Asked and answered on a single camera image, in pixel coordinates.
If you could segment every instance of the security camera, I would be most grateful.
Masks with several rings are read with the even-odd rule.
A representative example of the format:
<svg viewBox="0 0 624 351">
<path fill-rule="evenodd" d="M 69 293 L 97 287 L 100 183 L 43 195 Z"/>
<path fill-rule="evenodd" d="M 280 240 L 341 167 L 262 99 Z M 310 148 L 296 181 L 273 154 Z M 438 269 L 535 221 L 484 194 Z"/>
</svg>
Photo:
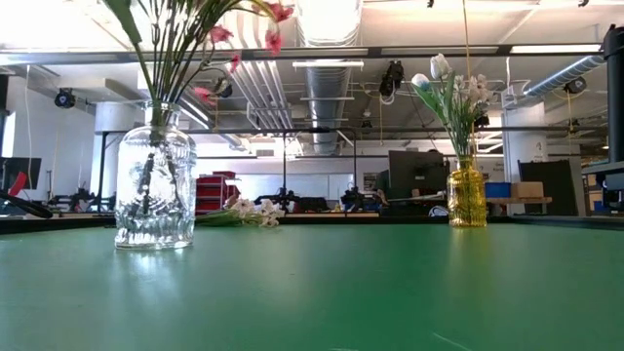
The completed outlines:
<svg viewBox="0 0 624 351">
<path fill-rule="evenodd" d="M 61 88 L 55 97 L 55 105 L 60 108 L 71 108 L 76 105 L 76 97 L 71 93 L 71 88 Z"/>
</svg>

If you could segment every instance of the cardboard box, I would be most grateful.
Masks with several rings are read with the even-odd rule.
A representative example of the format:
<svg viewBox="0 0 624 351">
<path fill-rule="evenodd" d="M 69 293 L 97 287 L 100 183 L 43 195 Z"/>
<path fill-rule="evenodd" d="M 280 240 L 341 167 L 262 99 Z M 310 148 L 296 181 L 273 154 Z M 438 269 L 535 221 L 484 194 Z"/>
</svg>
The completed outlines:
<svg viewBox="0 0 624 351">
<path fill-rule="evenodd" d="M 544 184 L 541 181 L 521 181 L 511 184 L 512 198 L 544 197 Z"/>
</svg>

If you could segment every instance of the bouquet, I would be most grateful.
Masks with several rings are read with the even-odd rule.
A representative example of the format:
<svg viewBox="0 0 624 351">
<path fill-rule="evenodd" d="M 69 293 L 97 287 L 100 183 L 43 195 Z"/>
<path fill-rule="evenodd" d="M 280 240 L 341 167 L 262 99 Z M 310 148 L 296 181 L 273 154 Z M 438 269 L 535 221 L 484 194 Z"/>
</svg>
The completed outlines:
<svg viewBox="0 0 624 351">
<path fill-rule="evenodd" d="M 422 73 L 411 79 L 413 88 L 442 122 L 457 156 L 469 156 L 473 125 L 495 101 L 487 88 L 487 78 L 479 74 L 470 77 L 466 84 L 464 76 L 456 75 L 442 54 L 431 58 L 431 77 L 434 83 L 440 83 L 440 88 L 434 87 Z"/>
<path fill-rule="evenodd" d="M 277 218 L 283 217 L 284 211 L 277 209 L 270 200 L 262 200 L 260 210 L 255 209 L 249 200 L 238 200 L 229 209 L 198 215 L 195 223 L 200 226 L 260 226 L 275 227 L 280 224 Z"/>
</svg>

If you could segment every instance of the glass vase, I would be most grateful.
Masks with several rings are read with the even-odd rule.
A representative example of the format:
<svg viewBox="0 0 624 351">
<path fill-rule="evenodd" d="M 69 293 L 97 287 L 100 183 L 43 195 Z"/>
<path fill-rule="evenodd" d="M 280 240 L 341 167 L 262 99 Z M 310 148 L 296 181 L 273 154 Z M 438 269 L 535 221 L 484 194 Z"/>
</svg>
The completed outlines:
<svg viewBox="0 0 624 351">
<path fill-rule="evenodd" d="M 448 218 L 452 226 L 485 227 L 488 215 L 483 175 L 472 157 L 460 157 L 459 169 L 448 175 Z"/>
<path fill-rule="evenodd" d="M 195 141 L 177 129 L 177 105 L 148 103 L 145 110 L 145 126 L 119 147 L 115 246 L 183 248 L 193 243 Z"/>
</svg>

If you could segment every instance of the blue bin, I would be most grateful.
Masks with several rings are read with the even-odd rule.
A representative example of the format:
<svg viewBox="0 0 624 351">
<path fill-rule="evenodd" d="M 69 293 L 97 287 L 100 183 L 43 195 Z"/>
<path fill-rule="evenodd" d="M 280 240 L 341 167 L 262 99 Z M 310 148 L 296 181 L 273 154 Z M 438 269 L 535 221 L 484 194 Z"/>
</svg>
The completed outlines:
<svg viewBox="0 0 624 351">
<path fill-rule="evenodd" d="M 511 183 L 508 182 L 487 182 L 486 183 L 486 198 L 510 198 L 511 197 Z"/>
</svg>

